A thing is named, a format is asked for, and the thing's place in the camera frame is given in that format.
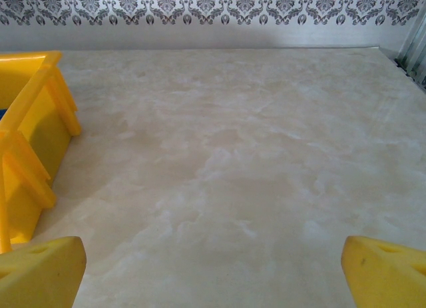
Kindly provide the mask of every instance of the white wall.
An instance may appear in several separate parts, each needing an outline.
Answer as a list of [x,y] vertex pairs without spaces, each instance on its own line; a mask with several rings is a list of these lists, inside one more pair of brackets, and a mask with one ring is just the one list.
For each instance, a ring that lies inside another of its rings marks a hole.
[[392,57],[423,4],[424,0],[1,0],[0,49],[380,46]]

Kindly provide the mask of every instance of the wallpaper border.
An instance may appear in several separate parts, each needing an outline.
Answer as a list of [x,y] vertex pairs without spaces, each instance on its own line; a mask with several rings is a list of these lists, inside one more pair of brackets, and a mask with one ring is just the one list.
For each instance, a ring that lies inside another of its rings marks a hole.
[[405,25],[424,0],[0,0],[10,25]]

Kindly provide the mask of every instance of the marble floor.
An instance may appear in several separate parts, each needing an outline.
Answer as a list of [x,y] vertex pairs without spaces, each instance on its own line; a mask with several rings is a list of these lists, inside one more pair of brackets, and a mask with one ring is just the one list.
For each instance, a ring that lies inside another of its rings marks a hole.
[[75,138],[32,243],[75,307],[354,307],[348,235],[426,249],[426,96],[378,49],[65,52]]

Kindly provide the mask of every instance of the yellow toy piece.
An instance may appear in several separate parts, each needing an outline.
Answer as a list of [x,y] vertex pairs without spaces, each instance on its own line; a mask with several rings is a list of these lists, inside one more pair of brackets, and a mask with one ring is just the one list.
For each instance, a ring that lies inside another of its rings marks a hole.
[[72,136],[81,132],[58,51],[0,55],[0,253],[29,241]]
[[426,307],[426,251],[349,236],[341,266],[357,307]]
[[0,131],[22,132],[51,177],[71,136],[80,134],[77,107],[57,63],[58,51],[0,55]]
[[0,308],[72,307],[86,268],[79,237],[0,255]]

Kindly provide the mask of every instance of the cream marble surface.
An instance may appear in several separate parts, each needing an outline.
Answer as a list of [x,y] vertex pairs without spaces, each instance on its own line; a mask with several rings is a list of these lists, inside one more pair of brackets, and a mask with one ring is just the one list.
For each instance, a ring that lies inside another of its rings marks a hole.
[[33,243],[75,307],[354,307],[348,235],[426,249],[426,96],[377,49],[66,52],[75,138]]

